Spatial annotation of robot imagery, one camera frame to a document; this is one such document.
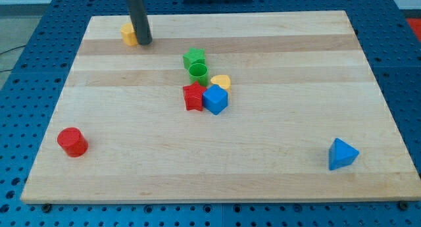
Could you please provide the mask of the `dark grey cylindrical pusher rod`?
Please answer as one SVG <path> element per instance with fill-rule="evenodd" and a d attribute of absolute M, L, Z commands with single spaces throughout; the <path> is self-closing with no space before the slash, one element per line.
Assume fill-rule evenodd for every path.
<path fill-rule="evenodd" d="M 137 42 L 149 45 L 153 41 L 144 0 L 126 0 Z"/>

